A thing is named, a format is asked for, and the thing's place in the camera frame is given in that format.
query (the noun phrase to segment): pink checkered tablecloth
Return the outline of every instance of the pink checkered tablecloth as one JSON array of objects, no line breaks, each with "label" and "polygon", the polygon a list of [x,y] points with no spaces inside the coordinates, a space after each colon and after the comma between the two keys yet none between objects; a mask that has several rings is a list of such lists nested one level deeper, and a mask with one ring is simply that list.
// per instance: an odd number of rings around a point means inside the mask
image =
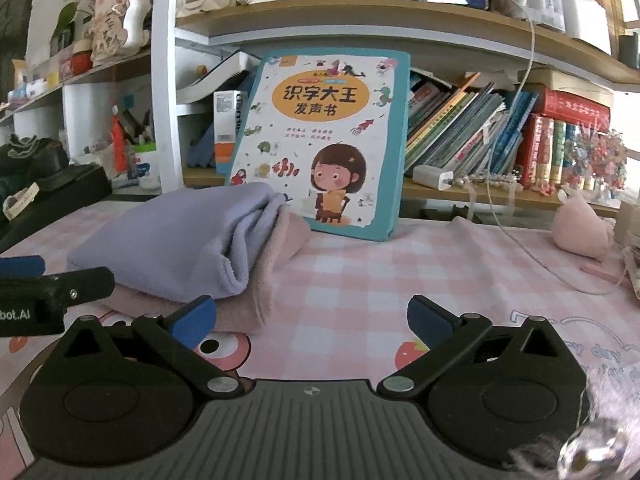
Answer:
[{"label": "pink checkered tablecloth", "polygon": [[[47,273],[65,269],[66,254],[132,203],[102,202],[34,234],[4,256],[40,254]],[[580,270],[586,258],[559,250],[549,232],[511,229],[540,260],[572,283],[593,291],[611,283]],[[313,234],[274,274],[276,313],[250,338],[212,333],[196,350],[243,377],[291,380],[369,378],[375,386],[425,349],[408,329],[406,307],[423,294],[451,312],[478,312],[494,324],[520,324],[537,314],[552,320],[583,367],[598,367],[640,387],[640,302],[619,286],[607,296],[569,290],[534,263],[498,228],[453,222],[400,221],[384,243]],[[75,307],[104,324],[121,319],[97,304]],[[0,456],[2,427],[14,428],[5,394],[55,337],[0,338]],[[29,452],[17,445],[22,461]],[[20,469],[20,459],[15,467]],[[16,470],[0,465],[0,480]]]}]

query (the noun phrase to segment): green leaf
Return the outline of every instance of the green leaf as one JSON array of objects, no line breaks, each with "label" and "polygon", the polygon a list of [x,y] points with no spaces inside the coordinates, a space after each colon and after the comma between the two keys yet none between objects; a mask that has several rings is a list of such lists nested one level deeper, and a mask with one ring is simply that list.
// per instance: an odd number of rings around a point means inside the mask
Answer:
[{"label": "green leaf", "polygon": [[66,4],[64,7],[62,7],[62,10],[60,10],[60,14],[58,15],[58,24],[53,31],[51,39],[55,38],[58,34],[60,34],[60,32],[62,32],[69,26],[69,23],[73,21],[74,16],[76,15],[76,10],[78,10],[77,2],[71,2],[70,4]]}]

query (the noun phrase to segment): children's book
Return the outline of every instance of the children's book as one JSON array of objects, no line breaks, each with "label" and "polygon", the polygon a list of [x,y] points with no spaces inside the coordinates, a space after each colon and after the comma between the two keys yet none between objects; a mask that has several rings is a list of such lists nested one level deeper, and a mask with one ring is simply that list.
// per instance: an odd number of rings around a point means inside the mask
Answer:
[{"label": "children's book", "polygon": [[226,184],[266,182],[317,231],[386,240],[402,194],[410,56],[265,54]]}]

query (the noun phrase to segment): charging cable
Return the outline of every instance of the charging cable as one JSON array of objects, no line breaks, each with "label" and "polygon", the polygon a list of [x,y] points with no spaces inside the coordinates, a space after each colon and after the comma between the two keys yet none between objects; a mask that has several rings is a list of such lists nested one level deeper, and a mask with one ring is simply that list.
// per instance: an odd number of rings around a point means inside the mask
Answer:
[{"label": "charging cable", "polygon": [[[527,66],[527,71],[525,72],[525,75],[522,78],[522,81],[521,81],[520,85],[518,86],[518,89],[516,90],[516,95],[513,98],[513,102],[516,103],[518,101],[518,98],[520,97],[520,94],[522,93],[522,89],[524,88],[524,85],[526,84],[527,79],[529,78],[529,74],[531,72],[531,69],[533,68],[533,60],[534,60],[534,56],[535,56],[535,53],[536,53],[536,28],[535,28],[533,22],[531,21],[531,19],[529,17],[529,14],[527,13],[527,9],[525,9],[516,0],[509,0],[509,1],[514,3],[519,9],[522,10],[522,12],[524,12],[524,15],[525,15],[525,18],[527,20],[527,23],[529,23],[529,27],[531,28],[531,50],[530,50],[530,54],[529,54],[529,65]],[[513,111],[514,111],[514,108],[515,107],[512,106],[511,110],[509,110],[509,115],[508,115],[508,118],[507,118],[507,122],[511,118],[511,115],[513,114]],[[495,139],[492,141],[492,145],[491,145],[491,155],[489,156],[489,169],[487,169],[486,194],[487,194],[487,197],[489,199],[489,207],[491,208],[491,213],[494,216],[494,220],[495,220],[496,224],[498,225],[498,227],[500,228],[500,230],[508,238],[510,238],[518,247],[520,247],[534,262],[536,262],[543,269],[547,270],[550,274],[555,276],[558,280],[560,280],[560,282],[564,283],[569,288],[572,288],[573,290],[576,290],[576,291],[581,292],[583,294],[589,294],[590,296],[607,296],[607,295],[611,294],[614,290],[616,290],[618,288],[620,283],[622,283],[622,281],[625,279],[626,264],[625,264],[625,269],[622,272],[622,276],[620,277],[620,279],[618,280],[616,285],[611,287],[609,290],[606,290],[604,292],[592,292],[590,290],[584,290],[583,288],[580,288],[579,286],[576,286],[573,283],[567,281],[565,278],[560,276],[554,270],[550,269],[547,264],[545,264],[540,259],[538,259],[535,256],[535,254],[531,253],[531,251],[529,251],[517,238],[515,238],[513,235],[511,235],[511,233],[508,232],[507,229],[505,229],[504,226],[500,223],[500,220],[498,220],[498,215],[495,213],[494,202],[493,202],[493,200],[491,198],[491,186],[489,185],[489,172],[491,171],[491,161],[494,160],[495,146],[497,144],[498,137],[499,136],[495,136]]]}]

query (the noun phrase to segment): cartoon girl's face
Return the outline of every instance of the cartoon girl's face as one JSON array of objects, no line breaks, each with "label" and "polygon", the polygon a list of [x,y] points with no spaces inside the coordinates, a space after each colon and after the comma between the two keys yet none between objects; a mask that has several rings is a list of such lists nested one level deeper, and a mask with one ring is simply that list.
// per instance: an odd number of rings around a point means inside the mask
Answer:
[{"label": "cartoon girl's face", "polygon": [[351,182],[356,182],[360,176],[351,174],[347,168],[333,164],[316,164],[314,168],[314,182],[316,186],[325,191],[338,191],[344,189]]}]

